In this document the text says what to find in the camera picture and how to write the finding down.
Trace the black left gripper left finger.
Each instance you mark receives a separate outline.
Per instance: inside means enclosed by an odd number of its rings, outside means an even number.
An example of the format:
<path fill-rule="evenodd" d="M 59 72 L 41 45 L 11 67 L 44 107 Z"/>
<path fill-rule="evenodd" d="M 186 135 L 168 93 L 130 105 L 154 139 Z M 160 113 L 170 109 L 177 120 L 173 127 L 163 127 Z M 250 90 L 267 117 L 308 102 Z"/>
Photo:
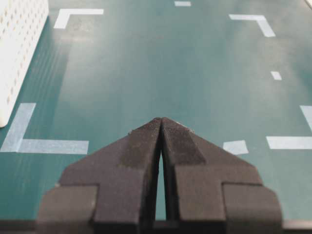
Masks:
<path fill-rule="evenodd" d="M 67 166 L 42 198 L 39 234 L 139 234 L 155 218 L 161 119 Z"/>

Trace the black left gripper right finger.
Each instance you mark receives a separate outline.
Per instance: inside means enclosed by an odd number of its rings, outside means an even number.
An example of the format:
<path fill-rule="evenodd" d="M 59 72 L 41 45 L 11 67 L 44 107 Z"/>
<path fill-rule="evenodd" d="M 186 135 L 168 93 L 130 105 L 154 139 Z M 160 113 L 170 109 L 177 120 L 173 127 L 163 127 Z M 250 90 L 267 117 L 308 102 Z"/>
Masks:
<path fill-rule="evenodd" d="M 179 233 L 282 233 L 277 195 L 255 166 L 169 118 L 161 133 L 166 211 Z"/>

